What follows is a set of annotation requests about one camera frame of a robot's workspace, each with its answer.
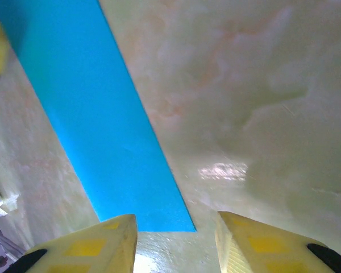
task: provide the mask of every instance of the marble floor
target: marble floor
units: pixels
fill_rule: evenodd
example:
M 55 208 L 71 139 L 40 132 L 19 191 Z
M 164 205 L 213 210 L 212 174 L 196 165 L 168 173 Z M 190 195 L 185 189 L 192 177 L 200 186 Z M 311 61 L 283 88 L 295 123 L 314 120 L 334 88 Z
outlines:
M 135 272 L 219 272 L 217 210 L 341 253 L 341 0 L 100 3 L 197 228 L 140 233 Z M 13 53 L 0 192 L 25 248 L 98 221 Z

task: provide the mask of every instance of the blue strip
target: blue strip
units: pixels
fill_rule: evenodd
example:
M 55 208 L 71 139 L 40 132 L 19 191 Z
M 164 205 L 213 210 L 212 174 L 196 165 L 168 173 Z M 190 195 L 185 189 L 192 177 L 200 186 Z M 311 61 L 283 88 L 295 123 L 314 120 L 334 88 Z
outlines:
M 101 221 L 195 231 L 96 0 L 0 0 L 0 20 Z

